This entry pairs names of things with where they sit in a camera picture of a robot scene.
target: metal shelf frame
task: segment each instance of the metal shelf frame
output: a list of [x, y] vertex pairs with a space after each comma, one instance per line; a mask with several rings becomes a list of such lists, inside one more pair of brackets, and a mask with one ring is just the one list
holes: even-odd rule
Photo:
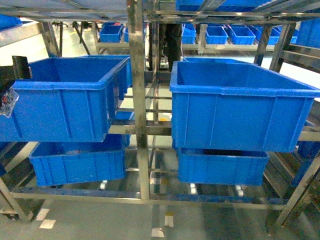
[[[283, 225], [291, 216], [296, 206], [304, 204], [305, 199], [309, 195], [310, 189], [314, 186], [314, 180], [319, 173], [320, 157], [314, 159], [313, 163], [305, 173], [303, 179], [292, 195], [288, 198], [279, 196], [281, 186], [275, 186], [272, 181], [272, 176], [268, 176], [268, 171], [265, 172], [265, 183], [270, 185], [272, 191], [275, 192], [275, 197], [255, 196], [255, 197], [239, 197], [239, 196], [212, 196], [212, 195], [197, 195], [197, 194], [169, 194], [159, 193], [157, 190], [151, 189], [150, 177], [152, 173], [169, 173], [176, 174], [175, 169], [161, 168], [161, 165], [156, 161], [156, 136], [170, 136], [171, 122], [160, 121], [159, 101], [169, 100], [168, 97], [159, 96], [159, 88], [163, 85], [159, 83], [159, 78], [162, 74], [159, 72], [159, 23], [193, 23], [202, 24], [201, 32], [205, 32], [206, 25], [203, 23], [217, 24], [238, 24], [238, 25], [262, 25], [263, 33], [261, 40], [257, 46], [257, 52], [254, 63], [261, 65], [264, 54], [267, 50], [271, 28], [273, 26], [283, 25], [282, 32], [278, 44], [274, 49], [274, 57], [270, 69], [276, 72], [280, 71], [283, 62], [294, 62], [299, 66], [307, 65], [312, 68], [317, 68], [313, 63], [318, 61], [318, 53], [312, 54], [309, 52], [309, 57], [306, 56], [307, 48], [299, 48], [298, 46], [290, 45], [290, 39], [294, 33], [296, 23], [303, 20], [320, 18], [319, 13], [304, 13], [317, 7], [320, 1], [304, 2], [304, 8], [299, 8], [299, 13], [291, 13], [291, 8], [287, 7], [285, 13], [274, 12], [275, 8], [259, 8], [255, 12], [214, 12], [213, 10], [222, 4], [223, 0], [206, 0], [204, 5], [200, 7], [200, 11], [175, 11], [162, 10], [159, 0], [150, 1], [148, 9], [143, 8], [142, 0], [127, 0], [127, 11], [123, 10], [96, 10], [96, 9], [30, 9], [30, 8], [3, 8], [0, 7], [1, 14], [30, 17], [35, 13], [59, 13], [65, 14], [55, 18], [56, 20], [69, 20], [68, 13], [79, 14], [94, 14], [92, 21], [127, 21], [129, 32], [129, 49], [131, 56], [131, 69], [133, 80], [133, 107], [135, 120], [117, 120], [114, 121], [109, 133], [111, 134], [133, 134], [136, 135], [137, 149], [136, 160], [138, 167], [129, 167], [128, 172], [137, 172], [139, 174], [140, 191], [111, 191], [111, 190], [82, 190], [82, 189], [65, 189], [65, 188], [46, 188], [46, 187], [25, 187], [27, 181], [25, 177], [19, 176], [20, 181], [16, 180], [16, 176], [12, 174], [8, 177], [0, 178], [0, 190], [4, 199], [10, 205], [11, 210], [19, 215], [22, 220], [30, 220], [30, 207], [26, 202], [21, 202], [21, 199], [38, 199], [38, 200], [67, 200], [67, 201], [90, 201], [104, 203], [122, 203], [122, 204], [149, 204], [149, 205], [173, 205], [173, 206], [201, 206], [208, 204], [218, 208], [242, 208], [242, 209], [261, 209], [276, 211], [276, 220], [268, 223], [270, 232], [276, 227]], [[277, 0], [272, 4], [280, 6], [283, 3], [293, 3], [294, 9], [300, 6], [297, 1], [293, 0]], [[115, 17], [106, 19], [104, 16], [107, 13], [127, 13], [127, 18]], [[41, 19], [49, 21], [53, 19], [51, 16], [38, 15], [33, 16], [33, 19]], [[88, 21], [88, 18], [74, 17], [72, 20]], [[153, 57], [153, 73], [149, 76], [149, 88], [145, 88], [145, 43], [143, 37], [144, 22], [152, 22], [152, 57]], [[59, 56], [59, 49], [54, 37], [50, 24], [39, 23], [35, 33], [50, 37], [47, 50], [49, 56]], [[205, 52], [205, 39], [200, 40], [198, 52]], [[147, 120], [147, 113], [153, 113], [153, 120]], [[152, 146], [148, 146], [148, 135], [153, 136]], [[301, 135], [301, 141], [319, 141], [320, 131], [318, 128], [306, 127]]]

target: metal support leg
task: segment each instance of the metal support leg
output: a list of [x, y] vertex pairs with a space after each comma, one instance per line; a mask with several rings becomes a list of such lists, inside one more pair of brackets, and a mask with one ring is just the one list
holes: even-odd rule
[[42, 33], [42, 37], [49, 58], [61, 57], [55, 31], [52, 27], [51, 22], [43, 22], [42, 27], [44, 30], [44, 33]]
[[81, 44], [82, 43], [82, 36], [83, 36], [83, 32], [84, 32], [84, 22], [82, 21], [81, 22], [81, 25], [80, 25], [80, 35], [81, 35], [81, 38], [80, 38], [80, 41], [79, 43]]
[[79, 31], [79, 28], [78, 28], [78, 23], [76, 21], [74, 21], [72, 23], [72, 27], [75, 29], [76, 33], [78, 34], [78, 36], [80, 38], [80, 41], [82, 42], [82, 45], [83, 45], [83, 47], [84, 47], [84, 49], [86, 51], [86, 54], [91, 55], [90, 52], [89, 52], [89, 49], [87, 47], [87, 44], [85, 43], [83, 37], [80, 34], [80, 31]]
[[293, 192], [291, 198], [289, 199], [288, 203], [280, 213], [279, 217], [275, 221], [275, 224], [270, 229], [270, 233], [274, 233], [277, 227], [283, 226], [290, 216], [293, 213], [293, 210], [296, 206], [298, 206], [302, 201], [305, 200], [304, 196], [309, 191], [309, 188], [315, 179], [316, 174], [320, 170], [320, 157], [317, 157], [313, 160], [312, 164], [304, 174], [303, 178], [301, 179], [299, 185], [296, 187], [295, 191]]
[[207, 24], [201, 24], [200, 26], [200, 33], [199, 33], [199, 49], [198, 54], [204, 54], [205, 47], [206, 47], [206, 31], [207, 31]]
[[[157, 11], [159, 10], [159, 0], [154, 0], [153, 1], [153, 10]], [[152, 23], [152, 29], [151, 29], [151, 34], [152, 34], [152, 46], [149, 46], [150, 48], [152, 47], [152, 69], [153, 69], [153, 78], [152, 82], [159, 81], [159, 69], [160, 69], [160, 64], [161, 61], [159, 61], [161, 58], [159, 58], [159, 22], [153, 22]], [[159, 88], [158, 84], [156, 85], [157, 87], [154, 89], [154, 96], [158, 97], [159, 96]], [[158, 114], [158, 109], [159, 109], [159, 100], [155, 99], [153, 100], [153, 109], [156, 110], [153, 113], [153, 120], [158, 123], [159, 122], [159, 114]]]
[[135, 113], [137, 161], [139, 166], [141, 199], [150, 199], [148, 170], [148, 138], [146, 131], [145, 45], [143, 35], [142, 0], [127, 0], [128, 33], [133, 81], [133, 106]]
[[282, 64], [284, 63], [284, 60], [280, 58], [281, 52], [288, 49], [291, 39], [295, 33], [295, 29], [296, 23], [283, 25], [280, 39], [274, 48], [270, 70], [277, 73], [280, 72]]
[[257, 64], [258, 66], [261, 66], [262, 61], [264, 59], [271, 31], [272, 31], [271, 26], [263, 27], [262, 36], [261, 36], [258, 49], [256, 51], [255, 58], [254, 58], [254, 64]]
[[64, 35], [64, 22], [60, 22], [60, 36], [59, 36], [59, 52], [62, 57], [62, 45], [63, 45], [63, 35]]
[[32, 211], [29, 211], [27, 209], [23, 209], [20, 204], [18, 204], [17, 200], [14, 199], [12, 196], [12, 193], [10, 193], [9, 189], [7, 188], [4, 181], [0, 178], [0, 191], [6, 198], [6, 200], [9, 202], [9, 204], [12, 206], [12, 208], [15, 210], [15, 212], [19, 215], [19, 218], [24, 222], [29, 222], [32, 217], [33, 213]]
[[97, 42], [98, 42], [98, 32], [97, 31], [99, 31], [99, 28], [98, 28], [98, 24], [95, 21], [92, 22], [92, 29], [91, 30], [93, 32], [95, 50], [96, 50], [97, 54], [100, 54], [99, 53], [100, 49], [98, 48], [98, 45], [97, 45]]

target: white floor marking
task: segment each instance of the white floor marking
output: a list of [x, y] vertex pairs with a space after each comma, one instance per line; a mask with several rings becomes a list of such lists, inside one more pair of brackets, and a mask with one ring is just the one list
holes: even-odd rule
[[45, 219], [40, 225], [40, 229], [52, 229], [56, 223], [56, 220]]
[[50, 209], [48, 208], [41, 208], [41, 210], [39, 211], [38, 215], [36, 216], [37, 221], [43, 221], [45, 220], [48, 212], [50, 211]]

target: small blue bin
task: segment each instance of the small blue bin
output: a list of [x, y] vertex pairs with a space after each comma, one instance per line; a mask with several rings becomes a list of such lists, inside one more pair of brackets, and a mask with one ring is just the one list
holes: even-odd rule
[[196, 30], [191, 24], [186, 24], [187, 26], [182, 30], [182, 44], [195, 44], [196, 41]]
[[0, 152], [8, 145], [7, 141], [0, 141]]
[[227, 29], [229, 37], [236, 45], [252, 45], [256, 36], [245, 26], [232, 26]]
[[300, 164], [300, 168], [298, 172], [295, 174], [291, 186], [292, 187], [297, 187], [298, 184], [300, 183], [301, 179], [304, 177], [305, 173], [307, 172], [308, 168], [312, 164], [313, 160], [310, 159], [303, 159], [303, 161]]
[[129, 42], [129, 33], [128, 33], [128, 28], [126, 27], [125, 30], [124, 30], [124, 41], [126, 43]]
[[184, 62], [193, 63], [225, 63], [225, 64], [251, 64], [245, 61], [234, 60], [230, 58], [209, 58], [209, 57], [185, 57]]
[[297, 45], [320, 49], [320, 19], [301, 22]]
[[207, 27], [205, 35], [207, 44], [226, 44], [228, 35], [223, 27]]
[[124, 26], [104, 25], [100, 32], [102, 43], [120, 43]]
[[301, 141], [298, 154], [304, 159], [314, 159], [320, 151], [320, 141]]
[[320, 90], [254, 64], [175, 62], [177, 148], [292, 152]]
[[0, 15], [0, 31], [22, 26], [22, 21], [18, 17]]
[[[259, 42], [262, 36], [263, 27], [250, 26], [249, 29], [253, 32], [253, 34], [255, 35], [255, 39]], [[279, 41], [279, 37], [280, 32], [273, 28], [271, 30], [268, 45], [275, 45]]]
[[30, 153], [38, 186], [122, 179], [126, 175], [123, 136], [103, 142], [42, 142]]
[[1, 142], [102, 142], [119, 105], [116, 86], [129, 58], [48, 58], [17, 80], [11, 118], [0, 116]]
[[270, 158], [256, 151], [180, 148], [177, 152], [178, 179], [196, 184], [260, 186]]
[[[282, 27], [275, 27], [275, 29], [276, 29], [279, 33], [281, 33], [281, 31], [282, 31]], [[299, 30], [295, 29], [295, 30], [294, 30], [294, 33], [293, 33], [293, 36], [292, 36], [292, 38], [291, 38], [291, 42], [290, 42], [290, 43], [296, 44], [296, 43], [297, 43], [298, 36], [299, 36]]]

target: crate rim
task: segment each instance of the crate rim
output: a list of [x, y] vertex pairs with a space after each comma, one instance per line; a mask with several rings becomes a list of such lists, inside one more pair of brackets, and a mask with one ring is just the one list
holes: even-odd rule
[[[77, 59], [77, 60], [94, 60], [95, 57], [49, 57], [42, 60], [35, 61], [34, 63], [48, 60], [48, 59]], [[16, 90], [90, 90], [90, 91], [100, 91], [105, 88], [106, 82], [109, 83], [113, 77], [115, 77], [129, 62], [130, 57], [125, 57], [117, 65], [115, 65], [109, 72], [107, 72], [101, 79], [96, 82], [64, 82], [61, 86], [61, 82], [54, 81], [16, 81], [13, 88]]]
[[[256, 96], [256, 97], [292, 97], [292, 98], [319, 98], [320, 89], [294, 80], [290, 77], [284, 76], [277, 72], [272, 72], [279, 77], [286, 78], [295, 83], [301, 84], [310, 89], [275, 89], [275, 88], [250, 88], [250, 87], [217, 87], [217, 86], [201, 86], [199, 89], [198, 85], [180, 85], [178, 84], [178, 65], [181, 64], [199, 64], [198, 62], [187, 62], [187, 61], [175, 61], [171, 72], [171, 81], [169, 90], [173, 93], [185, 93], [185, 94], [219, 94], [226, 96]], [[228, 63], [216, 63], [216, 62], [201, 62], [204, 65], [228, 65]], [[232, 63], [233, 66], [243, 66], [243, 63]], [[254, 65], [256, 68], [260, 68], [262, 71], [268, 72], [269, 70]]]
[[[211, 29], [222, 29], [225, 35], [224, 35], [224, 36], [209, 35], [209, 34], [208, 34], [208, 28], [211, 28]], [[225, 37], [228, 37], [228, 34], [227, 34], [227, 32], [226, 32], [226, 30], [225, 30], [225, 28], [224, 28], [223, 26], [209, 26], [209, 27], [207, 27], [207, 30], [205, 31], [205, 36], [206, 36], [206, 37], [214, 37], [214, 38], [216, 38], [216, 37], [218, 37], [218, 38], [225, 38]]]
[[[43, 142], [38, 142], [37, 145], [33, 148], [33, 150], [30, 152], [28, 158], [32, 161], [39, 161], [39, 158], [47, 158], [46, 161], [48, 161], [48, 159], [50, 158], [56, 158], [56, 157], [65, 157], [65, 156], [78, 156], [79, 154], [81, 154], [81, 156], [88, 156], [88, 155], [92, 155], [92, 154], [97, 154], [97, 155], [102, 155], [102, 154], [114, 154], [114, 153], [122, 153], [126, 150], [125, 147], [119, 147], [119, 149], [115, 149], [115, 150], [110, 150], [110, 151], [92, 151], [92, 152], [81, 152], [78, 154], [55, 154], [55, 155], [37, 155], [37, 156], [32, 156], [34, 154], [34, 152], [37, 150], [37, 148], [39, 147], [40, 144], [42, 144]], [[59, 144], [60, 142], [46, 142], [49, 144]]]

